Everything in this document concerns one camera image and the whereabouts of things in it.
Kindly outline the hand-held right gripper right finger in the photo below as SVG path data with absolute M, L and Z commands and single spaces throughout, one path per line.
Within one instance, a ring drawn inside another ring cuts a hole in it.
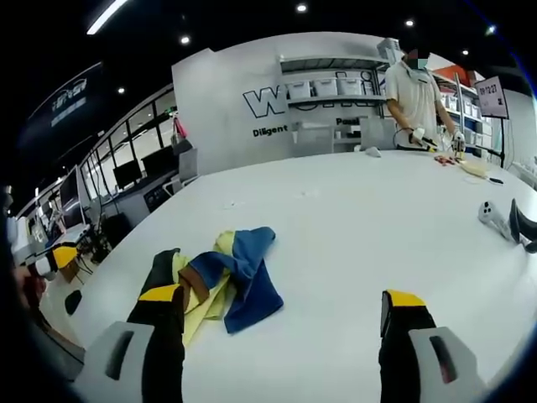
M 480 402 L 487 394 L 475 354 L 435 324 L 418 296 L 383 291 L 380 339 L 382 402 Z

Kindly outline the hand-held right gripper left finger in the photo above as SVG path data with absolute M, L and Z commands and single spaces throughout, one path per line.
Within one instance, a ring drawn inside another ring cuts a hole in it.
M 127 321 L 114 322 L 86 350 L 73 388 L 84 402 L 181 402 L 184 288 L 144 292 Z

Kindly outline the person's left hand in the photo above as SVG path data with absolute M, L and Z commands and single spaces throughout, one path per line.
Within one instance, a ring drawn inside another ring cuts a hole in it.
M 27 311 L 38 311 L 41 298 L 46 291 L 45 278 L 32 275 L 26 266 L 16 267 L 13 275 L 23 307 Z

